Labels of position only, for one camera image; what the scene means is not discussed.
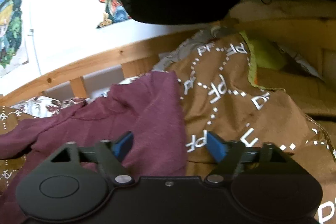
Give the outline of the lime green cloth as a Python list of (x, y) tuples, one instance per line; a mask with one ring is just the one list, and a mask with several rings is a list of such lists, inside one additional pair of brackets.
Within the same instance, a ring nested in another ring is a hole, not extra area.
[(258, 84), (257, 69), (273, 69), (280, 71), (288, 61), (278, 46), (266, 39), (249, 38), (245, 31), (239, 32), (249, 49), (248, 81), (255, 88), (264, 88)]

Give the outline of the wooden bed frame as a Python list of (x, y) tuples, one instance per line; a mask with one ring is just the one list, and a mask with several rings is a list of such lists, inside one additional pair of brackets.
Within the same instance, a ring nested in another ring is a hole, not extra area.
[[(223, 24), (234, 30), (245, 31), (280, 43), (312, 44), (327, 50), (335, 50), (335, 19), (330, 17), (264, 19), (248, 22), (226, 19)], [(66, 82), (71, 83), (75, 96), (84, 97), (84, 75), (171, 51), (194, 33), (194, 30), (185, 30), (160, 35), (75, 61), (1, 97), (1, 105), (15, 105)]]

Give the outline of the white floral bedsheet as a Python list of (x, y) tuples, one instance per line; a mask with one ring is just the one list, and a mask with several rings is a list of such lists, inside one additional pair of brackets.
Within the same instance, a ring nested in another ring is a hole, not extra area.
[[(165, 53), (164, 57), (161, 57), (157, 63), (150, 66), (150, 69), (153, 71), (163, 71), (172, 63), (176, 63), (177, 61), (187, 57), (198, 47), (205, 46), (206, 43), (213, 42), (215, 39), (222, 38), (229, 33), (230, 29), (219, 26), (200, 30), (192, 37), (179, 43), (179, 46), (176, 47), (175, 50), (169, 53)], [(288, 61), (287, 65), (285, 65), (280, 71), (293, 74), (296, 73), (298, 75), (313, 76), (320, 80), (322, 79), (318, 71), (292, 47), (287, 47), (283, 44), (275, 42), (272, 43), (278, 46), (279, 50)], [(91, 101), (92, 99), (88, 96), (75, 96), (74, 98), (60, 101), (47, 96), (37, 96), (16, 104), (13, 106), (13, 108), (35, 117), (47, 118), (57, 115), (59, 114), (60, 110), (83, 102), (84, 100)]]

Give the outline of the brown PF patterned blanket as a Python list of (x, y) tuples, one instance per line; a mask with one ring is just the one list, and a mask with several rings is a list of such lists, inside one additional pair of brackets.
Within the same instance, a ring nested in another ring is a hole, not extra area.
[(187, 152), (184, 175), (205, 176), (215, 162), (206, 149), (214, 132), (248, 147), (270, 141), (311, 173), (323, 188), (317, 211), (320, 223), (335, 223), (335, 124), (319, 126), (311, 116), (335, 116), (335, 94), (311, 92), (321, 83), (310, 77), (272, 72), (277, 90), (253, 87), (248, 81), (249, 49), (240, 34), (199, 47), (173, 64), (179, 83)]

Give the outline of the blond character poster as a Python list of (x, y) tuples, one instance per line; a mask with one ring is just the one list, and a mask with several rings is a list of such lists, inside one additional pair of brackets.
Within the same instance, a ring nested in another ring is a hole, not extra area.
[(21, 6), (22, 0), (9, 0), (1, 8), (1, 77), (29, 62)]

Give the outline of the maroon knit garment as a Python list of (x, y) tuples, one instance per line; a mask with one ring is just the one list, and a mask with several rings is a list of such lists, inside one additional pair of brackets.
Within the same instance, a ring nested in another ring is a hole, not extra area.
[(134, 177), (183, 176), (186, 133), (179, 83), (175, 73), (152, 72), (130, 84), (113, 85), (106, 97), (62, 110), (49, 118), (25, 119), (1, 136), (1, 158), (29, 148), (26, 162), (1, 196), (1, 223), (22, 223), (26, 217), (15, 198), (20, 180), (60, 146), (74, 141), (90, 147), (116, 140), (126, 132), (133, 147), (123, 161)]

